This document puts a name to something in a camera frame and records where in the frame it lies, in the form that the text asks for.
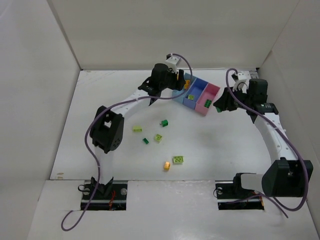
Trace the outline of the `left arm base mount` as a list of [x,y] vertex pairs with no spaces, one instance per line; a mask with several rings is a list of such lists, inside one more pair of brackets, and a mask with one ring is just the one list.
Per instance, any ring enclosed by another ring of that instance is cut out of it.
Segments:
[[[90,181],[78,186],[82,193],[80,209],[83,211],[93,195],[97,181]],[[107,184],[98,184],[98,188],[89,203],[88,211],[125,211],[127,208],[128,181],[110,180]]]

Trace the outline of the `yellow rounded lego brick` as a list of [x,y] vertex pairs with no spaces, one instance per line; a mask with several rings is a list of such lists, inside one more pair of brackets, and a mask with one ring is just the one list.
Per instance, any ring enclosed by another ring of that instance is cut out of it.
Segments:
[[184,89],[188,89],[190,87],[190,80],[186,80],[184,84]]

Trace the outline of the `green lego plate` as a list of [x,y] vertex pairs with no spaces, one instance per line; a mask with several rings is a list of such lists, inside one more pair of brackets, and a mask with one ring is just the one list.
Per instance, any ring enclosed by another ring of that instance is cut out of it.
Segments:
[[205,107],[205,108],[209,108],[210,105],[211,105],[211,103],[212,103],[212,101],[211,101],[210,99],[207,99],[207,100],[205,101],[205,103],[204,103],[204,107]]

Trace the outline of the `dark green lego brick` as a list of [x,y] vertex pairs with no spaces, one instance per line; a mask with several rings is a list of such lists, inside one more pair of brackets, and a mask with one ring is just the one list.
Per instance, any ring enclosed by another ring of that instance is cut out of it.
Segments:
[[169,122],[168,122],[167,119],[164,119],[164,120],[162,120],[162,121],[160,122],[160,125],[161,125],[162,127],[166,127],[166,126],[169,125]]

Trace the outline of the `pale green lego tile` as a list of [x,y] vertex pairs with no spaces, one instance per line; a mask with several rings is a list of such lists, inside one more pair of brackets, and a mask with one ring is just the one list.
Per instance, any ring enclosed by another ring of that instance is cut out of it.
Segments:
[[193,101],[193,100],[195,99],[195,96],[192,95],[192,94],[189,94],[187,98],[188,98],[189,100],[192,100],[192,101]]

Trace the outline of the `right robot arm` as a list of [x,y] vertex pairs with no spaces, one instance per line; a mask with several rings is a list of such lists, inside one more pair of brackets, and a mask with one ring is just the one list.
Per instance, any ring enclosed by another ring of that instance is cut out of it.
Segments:
[[299,161],[282,128],[278,109],[267,101],[267,90],[266,80],[250,79],[246,92],[225,88],[213,105],[219,112],[245,109],[267,147],[270,167],[265,174],[242,173],[241,188],[263,192],[268,197],[300,198],[305,194],[305,182],[311,178],[313,165],[309,160]]

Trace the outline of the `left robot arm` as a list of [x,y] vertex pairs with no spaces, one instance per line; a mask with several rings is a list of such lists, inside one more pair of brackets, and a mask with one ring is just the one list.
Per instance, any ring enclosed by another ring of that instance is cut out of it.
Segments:
[[112,190],[113,157],[107,155],[121,144],[125,120],[157,100],[169,100],[169,97],[161,96],[162,91],[182,91],[185,83],[182,69],[178,70],[173,63],[157,63],[151,75],[126,100],[109,107],[102,105],[97,109],[85,133],[85,146],[94,157],[98,170],[97,177],[91,178],[93,192],[98,191],[107,196]]

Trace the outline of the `light green studded lego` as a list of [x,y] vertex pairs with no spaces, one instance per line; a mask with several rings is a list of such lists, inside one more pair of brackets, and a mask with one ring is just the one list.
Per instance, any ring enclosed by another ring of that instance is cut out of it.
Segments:
[[184,157],[182,155],[173,156],[172,163],[174,165],[181,165],[184,163]]

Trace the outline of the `light green curved lego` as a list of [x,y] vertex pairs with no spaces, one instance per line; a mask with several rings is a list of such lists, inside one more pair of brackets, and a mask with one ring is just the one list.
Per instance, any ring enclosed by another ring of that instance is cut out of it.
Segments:
[[140,132],[143,131],[143,128],[140,125],[134,125],[132,127],[132,131],[135,132],[135,133],[140,133]]

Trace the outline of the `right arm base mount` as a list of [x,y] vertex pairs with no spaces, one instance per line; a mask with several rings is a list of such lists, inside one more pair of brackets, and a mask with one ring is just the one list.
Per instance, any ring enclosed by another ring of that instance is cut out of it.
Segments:
[[241,175],[237,173],[232,180],[216,180],[213,195],[217,198],[218,210],[264,210],[260,196],[252,189],[244,189],[241,185]]

